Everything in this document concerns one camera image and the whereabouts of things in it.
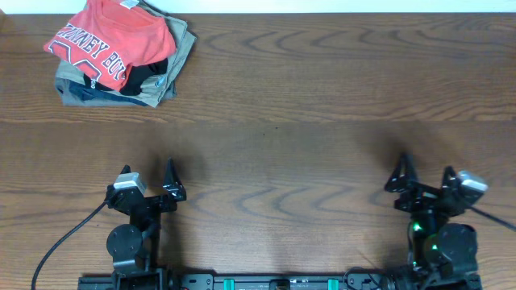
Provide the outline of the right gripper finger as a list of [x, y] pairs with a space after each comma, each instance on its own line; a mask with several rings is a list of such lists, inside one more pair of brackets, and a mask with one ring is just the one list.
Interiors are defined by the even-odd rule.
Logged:
[[384, 190], [390, 193], [402, 193], [410, 190], [415, 182], [418, 182], [418, 175], [413, 159], [410, 155], [402, 153], [384, 186]]
[[458, 181], [456, 176], [456, 171], [452, 166], [447, 166], [443, 170], [443, 179], [441, 182], [442, 188], [457, 188]]

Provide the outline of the red printed t-shirt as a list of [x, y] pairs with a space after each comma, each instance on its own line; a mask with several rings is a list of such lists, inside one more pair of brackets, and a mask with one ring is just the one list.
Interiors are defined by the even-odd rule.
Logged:
[[164, 60], [177, 48], [164, 18], [122, 1], [89, 0], [44, 50], [119, 91], [133, 67]]

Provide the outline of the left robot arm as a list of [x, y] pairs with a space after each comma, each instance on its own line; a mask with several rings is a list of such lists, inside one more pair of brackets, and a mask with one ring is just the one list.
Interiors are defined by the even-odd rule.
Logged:
[[167, 160], [164, 193], [146, 197], [146, 188], [139, 173], [126, 165], [106, 189], [107, 207], [129, 217], [129, 222], [115, 227], [106, 240], [115, 289], [169, 289], [173, 284], [169, 271], [157, 265], [161, 214], [176, 211], [177, 204], [186, 200], [172, 159]]

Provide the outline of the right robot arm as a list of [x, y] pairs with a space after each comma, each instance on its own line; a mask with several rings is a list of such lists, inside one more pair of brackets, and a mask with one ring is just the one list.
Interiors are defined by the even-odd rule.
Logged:
[[424, 184], [412, 158], [401, 155], [385, 191], [397, 193], [394, 208], [410, 215], [408, 262], [386, 273], [380, 288], [481, 290], [476, 230], [450, 219], [471, 209], [488, 188], [479, 176], [451, 166], [443, 170], [438, 188]]

